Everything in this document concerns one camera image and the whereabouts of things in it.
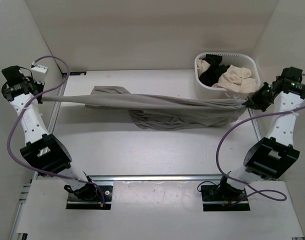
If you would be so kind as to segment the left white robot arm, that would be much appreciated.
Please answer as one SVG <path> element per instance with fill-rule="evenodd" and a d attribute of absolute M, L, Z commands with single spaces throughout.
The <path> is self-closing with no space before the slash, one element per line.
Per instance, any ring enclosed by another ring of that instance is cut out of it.
<path fill-rule="evenodd" d="M 63 175 L 64 189 L 78 199 L 100 200 L 99 188 L 92 184 L 89 176 L 77 173 L 68 150 L 49 133 L 42 120 L 38 105 L 42 103 L 40 93 L 44 90 L 48 68 L 33 63 L 28 76 L 22 70 L 23 67 L 13 65 L 1 71 L 6 79 L 1 93 L 20 117 L 24 133 L 25 146 L 20 149 L 21 156 L 42 176 Z"/>

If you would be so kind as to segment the grey trousers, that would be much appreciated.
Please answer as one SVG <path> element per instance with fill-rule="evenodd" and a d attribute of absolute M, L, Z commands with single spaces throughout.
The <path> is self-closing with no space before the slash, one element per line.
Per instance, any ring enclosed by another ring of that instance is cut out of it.
<path fill-rule="evenodd" d="M 87 108 L 126 110 L 140 129 L 178 131 L 221 127 L 246 111 L 240 99 L 194 100 L 164 95 L 134 94 L 121 86 L 95 86 L 89 95 L 43 96 L 44 102 L 78 103 Z"/>

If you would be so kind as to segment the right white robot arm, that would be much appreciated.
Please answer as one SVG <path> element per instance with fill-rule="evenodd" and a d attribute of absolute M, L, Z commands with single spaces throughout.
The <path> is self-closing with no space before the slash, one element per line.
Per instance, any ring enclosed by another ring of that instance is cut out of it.
<path fill-rule="evenodd" d="M 296 111 L 305 99 L 303 71 L 296 67 L 283 69 L 271 84 L 251 94 L 243 103 L 249 109 L 265 112 L 274 105 L 271 127 L 265 137 L 247 152 L 243 165 L 222 176 L 217 195 L 228 200 L 238 197 L 245 187 L 259 180 L 276 180 L 299 158 L 294 148 L 293 133 L 298 117 Z"/>

